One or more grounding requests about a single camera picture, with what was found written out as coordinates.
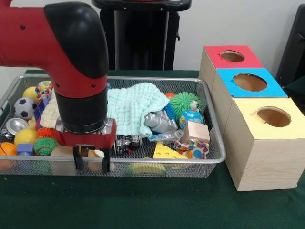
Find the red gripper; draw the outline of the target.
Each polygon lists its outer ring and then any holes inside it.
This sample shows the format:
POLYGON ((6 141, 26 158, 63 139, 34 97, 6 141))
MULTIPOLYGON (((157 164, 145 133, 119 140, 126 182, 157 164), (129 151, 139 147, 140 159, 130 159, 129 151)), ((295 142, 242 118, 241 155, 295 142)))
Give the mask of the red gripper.
POLYGON ((84 160, 86 157, 86 147, 83 145, 94 146, 104 153, 102 159, 102 171, 104 174, 110 172, 110 151, 114 145, 116 136, 116 121, 108 118, 104 127, 94 133, 76 134, 67 131, 60 118, 57 119, 55 125, 55 135, 57 142, 62 146, 73 146, 73 157, 75 167, 79 171, 84 170, 84 160))

